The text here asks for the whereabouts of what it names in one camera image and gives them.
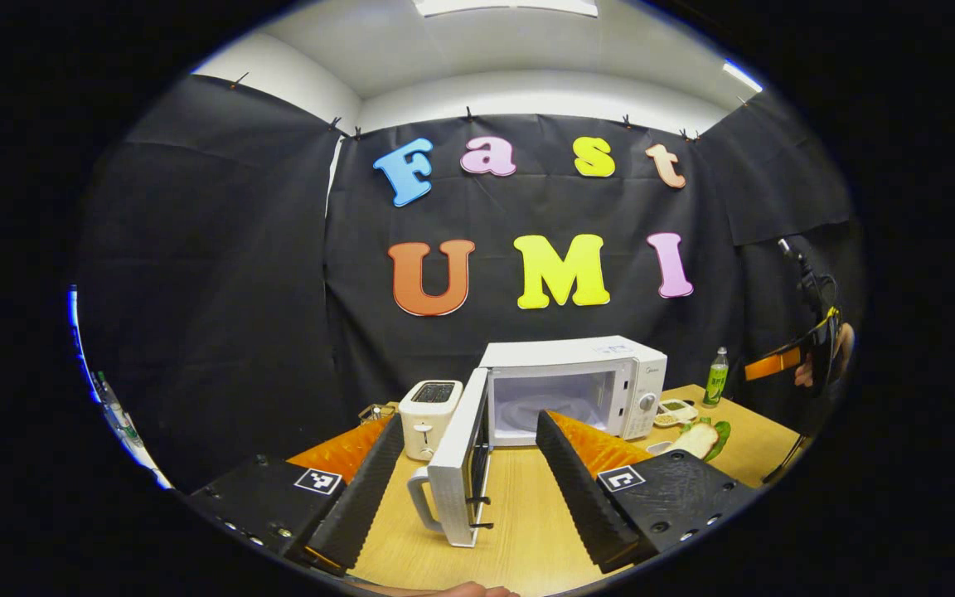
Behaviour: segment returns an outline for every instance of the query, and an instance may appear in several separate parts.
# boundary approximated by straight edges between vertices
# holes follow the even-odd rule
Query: blue letter
[[[397,207],[408,205],[433,188],[431,182],[420,181],[414,176],[418,173],[428,177],[429,173],[433,172],[433,167],[429,165],[429,160],[425,158],[425,155],[420,153],[408,162],[409,154],[429,151],[432,148],[433,144],[429,140],[415,139],[412,143],[397,148],[397,150],[375,160],[376,169],[386,174],[390,179],[390,184],[393,185],[393,190],[397,192],[397,196],[393,197],[393,205]]]

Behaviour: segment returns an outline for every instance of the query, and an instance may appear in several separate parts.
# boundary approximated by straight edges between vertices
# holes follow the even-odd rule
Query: white wall
[[[587,72],[531,70],[486,72],[422,83],[365,99],[363,131],[474,114],[562,114],[630,122],[662,131],[705,132],[727,110],[640,80]]]
[[[194,70],[196,75],[242,80],[242,85],[292,103],[351,133],[360,113],[360,95],[292,46],[263,33],[243,37]]]

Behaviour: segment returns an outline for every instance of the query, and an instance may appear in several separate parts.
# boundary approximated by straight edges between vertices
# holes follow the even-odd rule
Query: white microwave
[[[647,437],[667,356],[626,337],[489,344],[429,465],[408,482],[419,518],[448,543],[474,547],[496,446],[535,446],[537,417],[553,410],[623,439]],[[421,485],[429,483],[440,521]]]

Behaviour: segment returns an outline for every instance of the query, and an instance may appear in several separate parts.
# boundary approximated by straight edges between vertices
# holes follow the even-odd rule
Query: wooden table
[[[709,416],[714,423],[728,420],[732,435],[710,464],[759,487],[762,477],[781,464],[798,434],[732,401],[722,400],[717,408],[706,410],[700,405],[702,393],[699,386],[683,386],[666,390],[662,399],[693,400],[700,416]],[[679,435],[679,426],[655,427],[632,443],[645,448]],[[492,451],[485,492],[492,505],[482,511],[482,522],[496,526],[480,530],[474,548],[451,547],[444,536],[422,526],[406,481],[424,464],[400,455],[360,559],[349,574],[377,585],[421,590],[442,590],[472,580],[506,586],[521,597],[552,595],[608,577],[584,551],[536,446]]]

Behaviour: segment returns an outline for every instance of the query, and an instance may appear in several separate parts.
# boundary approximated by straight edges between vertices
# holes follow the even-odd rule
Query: ceiling light
[[[746,83],[751,90],[761,91],[761,85],[758,85],[757,82],[754,82],[754,79],[750,79],[745,72],[739,70],[739,67],[736,67],[736,65],[733,65],[728,61],[725,63],[725,72],[727,72],[728,75],[734,76],[735,79],[742,80],[742,82]]]
[[[445,12],[472,11],[474,8],[546,8],[549,11],[573,12],[577,15],[597,17],[599,9],[595,0],[413,0],[414,7],[424,17],[443,15]]]

